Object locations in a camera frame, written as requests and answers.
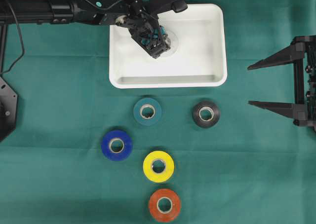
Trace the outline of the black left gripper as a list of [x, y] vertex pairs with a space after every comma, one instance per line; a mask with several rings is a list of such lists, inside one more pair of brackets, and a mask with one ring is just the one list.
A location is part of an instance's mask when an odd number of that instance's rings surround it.
[[129, 13], [116, 18], [118, 27], [127, 28], [131, 38], [154, 59], [170, 50], [170, 38], [158, 18], [149, 14], [142, 0], [128, 1]]

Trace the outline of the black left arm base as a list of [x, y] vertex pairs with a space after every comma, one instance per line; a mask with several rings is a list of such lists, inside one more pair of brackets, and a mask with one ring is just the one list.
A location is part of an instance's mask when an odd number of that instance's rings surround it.
[[0, 141], [2, 142], [16, 128], [18, 94], [0, 78]]

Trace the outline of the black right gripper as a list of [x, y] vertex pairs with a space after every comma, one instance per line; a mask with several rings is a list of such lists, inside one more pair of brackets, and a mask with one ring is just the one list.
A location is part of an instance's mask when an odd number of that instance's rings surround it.
[[248, 70], [293, 63], [294, 104], [248, 101], [250, 105], [293, 118], [294, 124], [316, 130], [316, 37], [295, 37], [290, 46], [247, 67]]

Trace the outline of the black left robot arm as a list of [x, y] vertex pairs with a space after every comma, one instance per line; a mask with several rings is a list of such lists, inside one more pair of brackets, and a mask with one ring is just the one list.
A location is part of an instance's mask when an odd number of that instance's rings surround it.
[[116, 25], [127, 28], [155, 59], [171, 47], [158, 17], [142, 0], [0, 0], [0, 23]]

